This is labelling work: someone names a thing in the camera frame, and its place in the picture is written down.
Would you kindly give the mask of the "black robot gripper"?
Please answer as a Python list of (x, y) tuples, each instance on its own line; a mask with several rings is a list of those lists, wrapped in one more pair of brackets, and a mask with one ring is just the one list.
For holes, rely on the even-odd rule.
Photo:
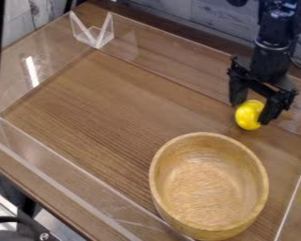
[(291, 109), (297, 95), (295, 84), (288, 78), (293, 47), (295, 42), (280, 48), (256, 43), (251, 58), (231, 57), (227, 70), (231, 105), (241, 104), (251, 90), (259, 93), (267, 99), (259, 116), (261, 125), (268, 125), (284, 110)]

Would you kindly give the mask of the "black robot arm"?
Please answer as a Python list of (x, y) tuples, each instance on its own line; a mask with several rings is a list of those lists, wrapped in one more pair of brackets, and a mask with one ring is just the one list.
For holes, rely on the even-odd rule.
[(264, 96), (257, 122), (268, 125), (291, 109), (297, 95), (288, 71), (291, 64), (299, 66), (293, 53), (301, 45), (301, 0), (259, 0), (257, 24), (251, 58), (231, 57), (228, 99), (232, 106), (243, 104), (251, 89)]

